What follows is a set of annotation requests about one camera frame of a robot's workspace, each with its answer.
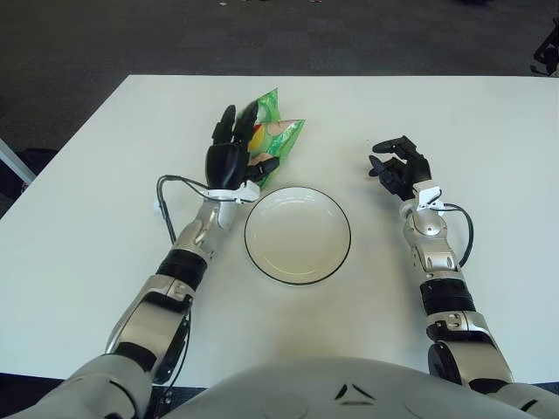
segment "plate rim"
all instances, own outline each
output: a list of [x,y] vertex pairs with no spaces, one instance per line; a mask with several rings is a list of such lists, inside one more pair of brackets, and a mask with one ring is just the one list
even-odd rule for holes
[[[340,261],[340,263],[335,267],[335,269],[333,271],[331,271],[328,275],[325,275],[322,278],[316,279],[315,281],[312,282],[305,282],[303,284],[301,283],[296,283],[296,282],[289,282],[289,281],[284,281],[282,279],[279,278],[275,278],[274,276],[270,275],[268,272],[264,271],[262,268],[260,268],[259,264],[256,263],[256,261],[254,260],[254,258],[251,255],[251,251],[248,250],[248,243],[246,242],[246,226],[248,225],[249,220],[251,219],[251,215],[252,212],[256,209],[256,207],[259,206],[259,204],[262,202],[263,199],[267,198],[268,196],[270,196],[271,194],[275,194],[276,192],[280,191],[280,190],[284,190],[284,189],[310,189],[313,190],[314,192],[318,192],[319,194],[323,194],[325,197],[327,197],[330,201],[332,201],[342,212],[342,215],[344,217],[344,219],[346,220],[346,224],[348,225],[348,231],[349,231],[349,243],[348,243],[348,249],[346,250],[346,254],[343,256],[343,259]],[[283,188],[279,188],[276,189],[272,192],[270,192],[269,194],[262,196],[261,199],[259,199],[258,202],[256,202],[256,204],[252,207],[251,212],[249,212],[248,217],[246,218],[245,221],[245,232],[244,232],[244,239],[245,239],[245,250],[246,253],[248,254],[248,257],[251,259],[252,263],[254,264],[254,266],[256,266],[262,273],[264,273],[267,277],[278,281],[282,284],[287,284],[287,285],[293,285],[293,286],[305,286],[305,285],[312,285],[312,284],[316,284],[319,283],[321,281],[323,281],[324,279],[331,277],[332,275],[334,275],[343,265],[343,263],[346,261],[346,259],[348,258],[348,254],[349,254],[349,250],[351,249],[351,242],[352,242],[352,233],[351,233],[351,225],[349,224],[349,220],[348,220],[348,216],[346,215],[345,211],[343,210],[342,206],[337,203],[334,198],[332,198],[332,196],[325,194],[324,192],[322,192],[321,190],[315,189],[315,188],[309,188],[307,186],[285,186]]]

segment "white table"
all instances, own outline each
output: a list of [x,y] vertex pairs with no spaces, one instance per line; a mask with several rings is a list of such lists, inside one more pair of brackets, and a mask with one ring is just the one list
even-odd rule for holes
[[[0,371],[66,377],[102,353],[169,249],[155,180],[203,181],[224,108],[275,86],[284,119],[307,124],[268,191],[306,185],[332,196],[351,250],[322,283],[274,282],[247,256],[245,206],[199,288],[178,384],[301,356],[426,370],[400,202],[367,176],[370,147],[402,134],[428,157],[444,200],[473,217],[466,280],[516,379],[559,380],[559,85],[529,78],[127,78],[0,222]],[[180,185],[166,197],[177,228],[200,203]],[[460,255],[464,220],[447,219]]]

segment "green plastic bag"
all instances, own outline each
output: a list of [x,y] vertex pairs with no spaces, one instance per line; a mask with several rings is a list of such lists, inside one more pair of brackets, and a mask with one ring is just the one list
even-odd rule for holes
[[256,117],[256,123],[274,122],[280,120],[280,108],[278,106],[278,88],[268,92],[257,99],[259,103],[259,113]]
[[[248,143],[248,151],[251,153],[249,165],[266,161],[271,157],[279,157],[281,166],[304,125],[304,120],[279,120],[255,125],[254,135]],[[264,188],[277,171],[278,168],[260,181],[259,186]]]

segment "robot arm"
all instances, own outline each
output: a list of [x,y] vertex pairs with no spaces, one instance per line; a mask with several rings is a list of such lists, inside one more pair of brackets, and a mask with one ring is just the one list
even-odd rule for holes
[[400,208],[404,236],[411,248],[415,279],[427,315],[427,335],[434,342],[428,354],[430,374],[533,416],[557,417],[559,398],[535,386],[513,383],[510,368],[483,315],[476,311],[461,270],[471,245],[458,261],[446,240],[447,226],[441,216],[450,205],[440,201],[442,191],[431,180],[428,161],[405,136],[377,144],[373,152],[394,153],[407,160],[404,164],[393,157],[383,163],[371,155],[373,168],[369,175],[378,176],[389,192],[404,201]]
[[144,417],[152,382],[166,382],[183,351],[196,290],[231,228],[237,206],[256,200],[259,187],[253,182],[279,164],[274,158],[247,167],[257,111],[252,103],[235,124],[235,107],[226,109],[206,156],[206,198],[114,327],[106,353],[14,418]]

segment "black cable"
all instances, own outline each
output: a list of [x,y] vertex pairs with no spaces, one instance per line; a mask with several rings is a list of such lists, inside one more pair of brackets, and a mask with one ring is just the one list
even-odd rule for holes
[[186,360],[186,353],[189,350],[189,345],[190,345],[190,332],[192,330],[192,311],[189,311],[189,318],[188,318],[188,334],[186,336],[186,343],[184,344],[184,350],[183,350],[183,357],[181,359],[181,363],[178,366],[178,369],[176,371],[175,377],[173,378],[173,381],[171,381],[171,383],[167,386],[167,388],[165,388],[162,393],[159,395],[159,397],[157,398],[157,403],[156,403],[156,407],[155,407],[155,413],[154,413],[154,417],[157,418],[159,417],[159,411],[161,409],[161,406],[163,405],[164,402],[164,398],[169,394],[169,391],[173,388],[173,386],[175,386],[176,383],[176,379],[178,378],[178,376],[181,374],[181,371],[183,370],[183,366],[184,366],[184,361]]
[[473,221],[470,215],[467,213],[467,211],[462,207],[454,203],[445,203],[445,206],[450,207],[451,209],[436,209],[436,208],[431,208],[431,209],[433,211],[446,211],[446,212],[460,211],[462,214],[464,214],[464,217],[466,218],[466,221],[468,223],[468,245],[466,246],[466,250],[464,251],[464,256],[459,261],[460,267],[464,267],[464,265],[468,261],[468,258],[470,257],[470,253],[472,252],[472,247],[473,247]]
[[171,243],[174,244],[176,241],[176,233],[175,229],[173,228],[173,223],[171,222],[171,217],[169,215],[169,209],[167,208],[167,203],[163,199],[163,184],[166,181],[180,181],[185,183],[189,188],[194,190],[197,194],[199,194],[202,198],[208,199],[210,201],[217,201],[219,203],[231,203],[235,201],[234,199],[219,199],[213,198],[204,195],[198,189],[196,189],[193,185],[197,185],[200,188],[208,190],[208,187],[203,183],[193,181],[187,177],[177,176],[177,175],[163,175],[159,179],[157,179],[157,186],[155,188],[157,194],[157,201],[159,202],[159,208],[161,208],[161,212],[163,215],[163,220],[165,220],[165,224],[167,224],[167,230],[169,231],[169,237],[171,239]]

